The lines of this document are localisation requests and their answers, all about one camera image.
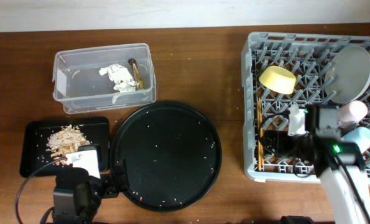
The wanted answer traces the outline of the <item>pink cup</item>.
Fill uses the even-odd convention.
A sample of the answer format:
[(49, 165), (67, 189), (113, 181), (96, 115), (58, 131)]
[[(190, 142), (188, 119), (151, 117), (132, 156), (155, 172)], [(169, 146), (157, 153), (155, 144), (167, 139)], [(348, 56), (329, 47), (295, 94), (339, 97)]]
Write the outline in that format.
[(354, 100), (342, 106), (338, 112), (340, 127), (346, 129), (361, 121), (367, 115), (368, 107), (362, 101)]

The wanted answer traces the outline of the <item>blue cup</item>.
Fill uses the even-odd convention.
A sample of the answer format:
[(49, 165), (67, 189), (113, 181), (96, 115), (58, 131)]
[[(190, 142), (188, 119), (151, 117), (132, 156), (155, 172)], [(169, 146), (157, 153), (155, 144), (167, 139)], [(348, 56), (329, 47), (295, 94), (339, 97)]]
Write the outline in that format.
[(364, 153), (370, 148), (370, 130), (365, 127), (358, 127), (348, 134), (345, 134), (341, 140), (357, 144), (361, 153)]

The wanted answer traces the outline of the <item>wooden chopstick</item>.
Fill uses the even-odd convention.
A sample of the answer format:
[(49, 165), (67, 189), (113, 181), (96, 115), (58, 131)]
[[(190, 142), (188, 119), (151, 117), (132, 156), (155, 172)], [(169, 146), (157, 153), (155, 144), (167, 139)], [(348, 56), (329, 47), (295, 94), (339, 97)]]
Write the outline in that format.
[(262, 155), (263, 153), (263, 147), (261, 143), (261, 137), (262, 137), (262, 131), (261, 131), (261, 123), (262, 123), (262, 108), (261, 108), (261, 100), (259, 97), (257, 97), (257, 125), (258, 125), (258, 156), (259, 156), (259, 165), (258, 170), (262, 170), (262, 166), (264, 164), (264, 157)]
[(263, 145), (262, 145), (262, 137), (263, 137), (263, 130), (262, 130), (262, 122), (263, 122), (263, 117), (262, 117), (262, 102), (261, 102), (261, 99), (258, 100), (258, 106), (259, 106), (259, 138), (260, 138), (260, 146), (259, 146), (259, 157), (260, 157), (260, 166), (259, 166), (259, 169), (262, 170), (262, 168), (264, 167), (264, 148), (263, 148)]

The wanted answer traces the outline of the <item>food scraps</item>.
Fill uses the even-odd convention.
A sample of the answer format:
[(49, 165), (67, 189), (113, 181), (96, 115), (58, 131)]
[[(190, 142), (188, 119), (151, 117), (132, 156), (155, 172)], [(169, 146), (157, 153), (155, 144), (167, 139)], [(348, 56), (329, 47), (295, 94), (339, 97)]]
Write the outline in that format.
[(55, 161), (56, 166), (66, 165), (66, 160), (58, 161), (67, 154), (78, 152), (79, 147), (90, 145), (86, 136), (81, 132), (79, 126), (62, 126), (57, 133), (52, 134), (47, 141), (47, 152)]

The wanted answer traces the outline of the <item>round black serving tray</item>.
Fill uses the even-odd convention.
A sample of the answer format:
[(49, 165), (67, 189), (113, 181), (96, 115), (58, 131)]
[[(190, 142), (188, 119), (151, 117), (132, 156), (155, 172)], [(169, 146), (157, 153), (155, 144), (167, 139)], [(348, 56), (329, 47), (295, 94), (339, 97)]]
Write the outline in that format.
[(172, 212), (197, 203), (218, 178), (222, 147), (211, 121), (183, 103), (163, 101), (133, 112), (110, 144), (110, 164), (125, 161), (135, 205)]

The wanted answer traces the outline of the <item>yellow bowl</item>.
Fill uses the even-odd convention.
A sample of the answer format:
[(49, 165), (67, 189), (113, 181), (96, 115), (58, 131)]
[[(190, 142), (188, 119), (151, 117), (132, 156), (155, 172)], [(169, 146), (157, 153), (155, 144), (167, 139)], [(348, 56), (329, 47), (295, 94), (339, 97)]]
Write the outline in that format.
[(274, 92), (289, 95), (294, 92), (296, 77), (282, 67), (270, 66), (260, 75), (259, 82)]

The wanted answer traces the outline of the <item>grey ceramic plate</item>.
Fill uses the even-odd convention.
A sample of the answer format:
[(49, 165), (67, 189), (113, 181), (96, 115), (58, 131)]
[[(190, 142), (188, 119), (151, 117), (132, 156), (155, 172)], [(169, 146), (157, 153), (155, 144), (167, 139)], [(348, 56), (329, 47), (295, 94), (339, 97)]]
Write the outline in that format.
[(331, 101), (345, 104), (359, 98), (370, 85), (370, 54), (359, 46), (344, 48), (335, 55), (325, 73), (324, 91)]

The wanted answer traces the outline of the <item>gold coffee sachet wrapper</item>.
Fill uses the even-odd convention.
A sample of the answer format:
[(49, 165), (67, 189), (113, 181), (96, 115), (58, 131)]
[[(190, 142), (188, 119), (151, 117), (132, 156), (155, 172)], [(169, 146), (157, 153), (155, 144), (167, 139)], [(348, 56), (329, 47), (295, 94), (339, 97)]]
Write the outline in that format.
[(134, 74), (134, 79), (137, 82), (137, 88), (139, 90), (144, 90), (145, 89), (145, 84), (144, 84), (143, 79), (140, 76), (139, 69), (138, 69), (138, 66), (137, 66), (137, 61), (134, 58), (130, 58), (128, 60), (128, 63), (130, 64), (130, 66), (132, 68), (132, 71), (133, 71), (133, 74)]

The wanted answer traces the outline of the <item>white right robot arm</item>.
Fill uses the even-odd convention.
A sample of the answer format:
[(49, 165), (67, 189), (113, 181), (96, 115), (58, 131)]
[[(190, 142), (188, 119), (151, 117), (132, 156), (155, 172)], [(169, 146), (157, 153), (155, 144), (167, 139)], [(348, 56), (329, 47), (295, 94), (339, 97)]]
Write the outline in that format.
[(370, 193), (359, 146), (341, 141), (339, 112), (334, 106), (292, 105), (280, 113), (287, 131), (258, 127), (261, 147), (277, 157), (313, 165), (329, 198), (336, 223), (370, 223)]

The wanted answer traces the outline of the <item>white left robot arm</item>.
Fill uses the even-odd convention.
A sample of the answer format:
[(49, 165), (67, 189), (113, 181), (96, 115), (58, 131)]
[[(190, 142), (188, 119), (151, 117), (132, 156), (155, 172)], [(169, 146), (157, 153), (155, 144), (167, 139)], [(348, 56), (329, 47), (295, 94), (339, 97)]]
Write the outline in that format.
[(126, 161), (118, 160), (108, 174), (98, 168), (98, 146), (87, 145), (66, 155), (68, 170), (56, 175), (53, 207), (41, 219), (46, 223), (92, 223), (101, 201), (116, 198), (129, 189)]

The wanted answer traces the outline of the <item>grey dishwasher rack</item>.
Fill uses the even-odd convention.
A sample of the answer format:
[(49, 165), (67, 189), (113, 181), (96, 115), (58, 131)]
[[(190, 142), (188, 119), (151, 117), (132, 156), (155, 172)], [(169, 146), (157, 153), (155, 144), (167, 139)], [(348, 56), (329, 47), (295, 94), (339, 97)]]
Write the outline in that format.
[[(303, 162), (294, 164), (288, 158), (278, 158), (268, 152), (264, 164), (259, 165), (257, 149), (257, 102), (262, 103), (262, 115), (280, 113), (296, 103), (334, 103), (335, 93), (330, 92), (332, 79), (325, 74), (332, 68), (332, 60), (341, 50), (359, 46), (370, 54), (370, 37), (350, 35), (291, 34), (252, 32), (241, 52), (241, 77), (244, 92), (244, 173), (255, 181), (305, 182), (319, 181), (311, 172), (313, 167)], [(279, 66), (296, 76), (295, 90), (291, 95), (275, 93), (259, 83), (259, 76), (270, 66)], [(358, 127), (370, 130), (370, 84), (359, 96), (368, 106), (368, 114), (359, 123), (346, 129), (348, 133)], [(370, 184), (370, 148), (363, 154)]]

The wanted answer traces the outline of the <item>clear plastic waste bin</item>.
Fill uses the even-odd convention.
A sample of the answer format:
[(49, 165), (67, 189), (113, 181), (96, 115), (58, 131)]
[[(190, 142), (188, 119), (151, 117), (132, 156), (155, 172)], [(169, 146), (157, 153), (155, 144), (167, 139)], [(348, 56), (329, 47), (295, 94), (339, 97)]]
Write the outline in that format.
[[(143, 90), (122, 92), (106, 69), (118, 64), (133, 73), (128, 60), (134, 59)], [(145, 43), (109, 45), (60, 51), (53, 65), (53, 98), (68, 114), (144, 106), (157, 99), (156, 78), (150, 48)]]

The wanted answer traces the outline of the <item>crumpled white tissue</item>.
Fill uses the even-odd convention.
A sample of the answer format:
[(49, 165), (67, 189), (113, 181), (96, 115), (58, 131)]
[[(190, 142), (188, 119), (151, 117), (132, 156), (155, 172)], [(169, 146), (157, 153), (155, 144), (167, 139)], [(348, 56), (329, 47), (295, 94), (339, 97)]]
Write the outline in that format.
[(114, 83), (113, 89), (118, 92), (124, 93), (136, 91), (137, 89), (137, 82), (129, 70), (118, 63), (101, 68), (99, 74), (101, 76), (107, 74), (109, 79)]

